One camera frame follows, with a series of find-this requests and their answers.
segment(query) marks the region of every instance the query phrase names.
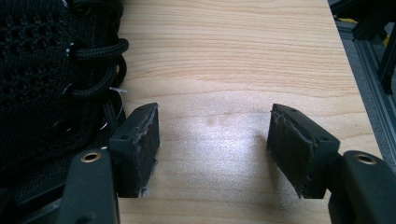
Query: black mesh fabric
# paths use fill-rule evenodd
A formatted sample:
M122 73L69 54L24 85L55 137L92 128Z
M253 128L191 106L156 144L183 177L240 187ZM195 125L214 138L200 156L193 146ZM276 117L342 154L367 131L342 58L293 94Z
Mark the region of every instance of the black mesh fabric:
M69 93L122 82L124 74L112 77L120 64L114 52L74 57L117 45L121 13L114 0L0 0L0 187L16 198L62 183L74 154L106 145L114 132L114 125L100 129L104 105L117 115L121 109L116 92Z

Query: metal eyelet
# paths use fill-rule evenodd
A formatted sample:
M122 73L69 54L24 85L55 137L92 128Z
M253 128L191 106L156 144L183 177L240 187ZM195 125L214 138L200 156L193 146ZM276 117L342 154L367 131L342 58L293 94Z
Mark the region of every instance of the metal eyelet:
M77 59L77 50L81 48L82 44L79 42L72 42L70 43L69 47L66 49L66 56L69 60L73 63L78 62Z
M74 119L61 119L53 124L52 130L56 136L67 136L77 130L77 123Z
M62 4L69 11L78 16L88 16L92 11L91 7L89 6L76 7L74 0L62 0Z
M69 84L64 88L64 91L62 92L62 96L67 102L72 102L72 91L74 90L74 85Z
M102 131L107 127L107 121L105 119L102 120L102 123L99 126L99 131Z
M86 155L84 155L83 157L81 157L81 161L82 162L93 162L93 161L97 161L102 157L102 154L100 152L91 152L88 153Z

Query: wooden surface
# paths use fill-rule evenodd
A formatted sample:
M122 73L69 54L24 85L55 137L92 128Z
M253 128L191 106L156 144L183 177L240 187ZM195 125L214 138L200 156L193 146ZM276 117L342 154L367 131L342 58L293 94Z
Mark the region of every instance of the wooden surface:
M123 1L129 114L157 102L161 148L122 223L330 223L266 152L273 103L379 155L325 0Z

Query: light wood grain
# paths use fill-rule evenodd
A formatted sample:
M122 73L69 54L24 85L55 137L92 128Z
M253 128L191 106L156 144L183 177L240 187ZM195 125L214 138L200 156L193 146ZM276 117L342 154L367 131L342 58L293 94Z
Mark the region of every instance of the light wood grain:
M122 223L330 223L298 199L266 152L273 103L379 156L325 0L123 1L130 113L160 105L148 192Z

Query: screw hole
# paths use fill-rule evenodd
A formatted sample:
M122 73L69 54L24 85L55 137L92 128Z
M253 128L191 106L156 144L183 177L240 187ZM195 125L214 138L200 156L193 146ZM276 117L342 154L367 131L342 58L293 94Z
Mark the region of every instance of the screw hole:
M75 224L87 224L87 223L93 223L95 221L96 215L95 213L87 213L81 217L79 217Z
M373 158L370 157L370 156L366 156L366 155L363 155L363 154L356 154L356 155L355 155L355 158L356 158L359 162L362 162L362 163L364 163L364 164L368 164L368 165L375 165L375 164L376 164L376 160L373 159Z
M92 153L88 153L88 154L84 155L81 158L81 161L82 162L93 162L93 161L99 160L101 158L101 156L102 155L98 152L92 152Z

